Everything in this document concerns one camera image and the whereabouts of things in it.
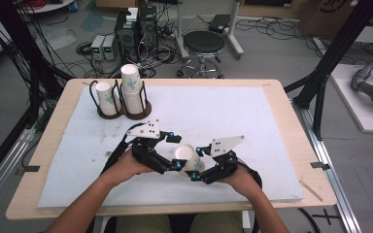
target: black stool seat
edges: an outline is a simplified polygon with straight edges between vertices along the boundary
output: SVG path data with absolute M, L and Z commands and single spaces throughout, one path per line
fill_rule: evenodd
M 210 31 L 193 31 L 184 36 L 184 47 L 192 52 L 216 53 L 224 44 L 219 34 Z

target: human hand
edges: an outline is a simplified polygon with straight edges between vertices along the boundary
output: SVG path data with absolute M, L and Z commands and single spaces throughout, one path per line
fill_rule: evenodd
M 228 183 L 236 192 L 245 196 L 247 199 L 254 196 L 261 190 L 254 180 L 253 176 L 246 168 L 238 165 L 237 170 L 231 176 L 220 180 L 221 183 Z
M 153 169 L 139 163 L 132 156 L 132 149 L 129 149 L 112 167 L 105 171 L 100 178 L 104 179 L 110 185 L 116 186 L 137 174 L 149 172 L 153 172 Z

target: black wire cup holder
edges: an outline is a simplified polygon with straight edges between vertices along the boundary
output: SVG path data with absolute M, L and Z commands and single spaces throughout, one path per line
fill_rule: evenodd
M 119 98 L 118 100 L 115 98 L 115 95 L 113 94 L 112 95 L 112 99 L 114 101 L 114 106 L 117 110 L 117 114 L 115 115 L 112 115 L 112 116 L 108 116 L 108 115 L 105 115 L 104 113 L 102 113 L 102 109 L 101 107 L 99 106 L 99 104 L 96 102 L 96 99 L 95 97 L 93 97 L 93 93 L 92 93 L 92 86 L 95 84 L 95 83 L 98 83 L 98 81 L 93 81 L 92 83 L 90 83 L 89 85 L 89 94 L 90 94 L 90 97 L 92 98 L 93 100 L 93 103 L 95 104 L 96 106 L 96 112 L 99 114 L 100 117 L 102 118 L 105 118 L 105 119 L 114 119 L 114 118 L 118 118 L 122 115 L 125 115 L 126 117 L 130 118 L 130 119 L 134 119 L 134 120 L 137 120 L 137 119 L 143 119 L 147 116 L 150 115 L 153 107 L 151 105 L 151 103 L 148 101 L 147 99 L 147 91 L 145 89 L 145 84 L 144 82 L 142 82 L 142 87 L 141 87 L 141 90 L 139 92 L 139 98 L 142 99 L 143 95 L 144 95 L 144 98 L 145 98 L 145 106 L 144 106 L 144 102 L 141 101 L 141 105 L 142 105 L 142 112 L 140 114 L 130 114 L 128 111 L 127 111 L 127 108 L 126 108 L 126 104 L 125 104 L 125 101 L 124 101 L 124 98 L 123 98 L 123 95 L 122 95 L 122 83 L 120 85 L 118 85 L 118 81 L 115 80 L 115 84 L 114 86 L 112 87 L 112 92 L 114 93 L 115 92 L 115 89 L 117 89 L 118 91 L 118 95 L 119 95 Z M 118 104 L 117 102 L 119 101 L 120 103 L 120 110 L 118 109 Z

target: forearm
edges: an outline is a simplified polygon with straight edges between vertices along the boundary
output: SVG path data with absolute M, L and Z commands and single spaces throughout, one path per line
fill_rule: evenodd
M 259 229 L 262 233 L 289 232 L 271 202 L 259 186 L 247 197 L 253 206 Z
M 46 232 L 85 232 L 112 188 L 113 186 L 102 178 L 97 179 Z

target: white board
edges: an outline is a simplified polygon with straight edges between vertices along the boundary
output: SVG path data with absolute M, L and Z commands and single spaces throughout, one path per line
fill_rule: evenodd
M 362 66 L 340 64 L 332 72 L 332 80 L 359 129 L 362 132 L 373 133 L 373 102 L 368 95 L 351 88 L 353 76 L 361 68 Z M 373 85 L 373 70 L 367 82 Z
M 53 157 L 39 207 L 66 207 L 98 176 L 108 152 L 113 151 L 133 124 L 159 119 L 160 130 L 174 132 L 180 144 L 161 142 L 156 150 L 175 158 L 179 145 L 206 147 L 213 138 L 244 135 L 234 151 L 263 178 L 271 201 L 302 199 L 287 151 L 262 88 L 257 87 L 147 87 L 152 113 L 135 121 L 121 116 L 101 118 L 84 88 Z M 214 165 L 204 157 L 207 168 Z M 110 193 L 104 206 L 244 202 L 224 183 L 193 183 L 177 172 L 142 174 Z

